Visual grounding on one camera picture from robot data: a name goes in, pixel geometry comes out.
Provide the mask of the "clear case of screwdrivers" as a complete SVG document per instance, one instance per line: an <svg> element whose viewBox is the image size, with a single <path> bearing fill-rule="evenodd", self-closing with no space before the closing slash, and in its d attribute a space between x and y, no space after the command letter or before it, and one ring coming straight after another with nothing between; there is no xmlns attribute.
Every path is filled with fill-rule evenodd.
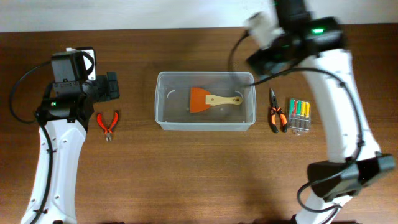
<svg viewBox="0 0 398 224"><path fill-rule="evenodd" d="M291 98L288 112L289 128L296 135L307 133L311 127L311 104L309 101Z"/></svg>

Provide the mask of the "orange scraper with wooden handle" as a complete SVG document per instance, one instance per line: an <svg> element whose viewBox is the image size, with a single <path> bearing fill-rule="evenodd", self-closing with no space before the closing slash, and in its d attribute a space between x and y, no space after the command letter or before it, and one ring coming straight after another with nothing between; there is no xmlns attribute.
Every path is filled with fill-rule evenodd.
<svg viewBox="0 0 398 224"><path fill-rule="evenodd" d="M243 99L240 96L223 97L212 95L209 91L193 87L190 89L190 112L199 113L212 106L240 105Z"/></svg>

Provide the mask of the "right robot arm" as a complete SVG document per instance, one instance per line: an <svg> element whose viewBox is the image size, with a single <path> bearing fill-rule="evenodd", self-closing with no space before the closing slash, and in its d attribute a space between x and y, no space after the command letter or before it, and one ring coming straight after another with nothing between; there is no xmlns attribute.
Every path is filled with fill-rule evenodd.
<svg viewBox="0 0 398 224"><path fill-rule="evenodd" d="M246 30L259 45L247 62L266 82L302 72L325 129L328 158L308 166L310 190L292 223L331 223L362 189L395 167L381 151L363 111L343 28L334 17L315 19L303 1L274 1L277 22L258 12ZM285 70L277 70L285 65Z"/></svg>

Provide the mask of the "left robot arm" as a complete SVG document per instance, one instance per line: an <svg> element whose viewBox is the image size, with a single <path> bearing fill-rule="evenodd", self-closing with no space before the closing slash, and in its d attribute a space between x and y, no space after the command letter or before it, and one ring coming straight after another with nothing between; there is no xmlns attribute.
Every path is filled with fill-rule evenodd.
<svg viewBox="0 0 398 224"><path fill-rule="evenodd" d="M40 149L34 186L22 223L76 223L78 160L95 103L120 97L115 72L96 75L92 47L52 55L54 80L34 116Z"/></svg>

